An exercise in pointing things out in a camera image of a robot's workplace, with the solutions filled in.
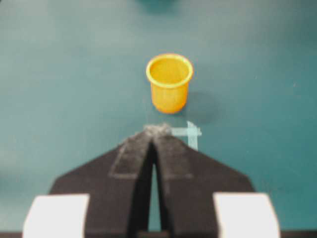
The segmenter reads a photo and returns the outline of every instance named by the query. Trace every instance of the teal table surface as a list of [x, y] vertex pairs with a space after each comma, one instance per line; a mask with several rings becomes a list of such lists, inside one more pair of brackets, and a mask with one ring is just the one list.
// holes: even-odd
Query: teal table surface
[[[166, 52], [195, 68], [175, 115], [145, 76]], [[187, 121], [199, 151], [270, 195], [282, 229], [317, 229], [317, 1], [0, 1], [0, 231], [21, 231], [58, 175], [145, 124]]]

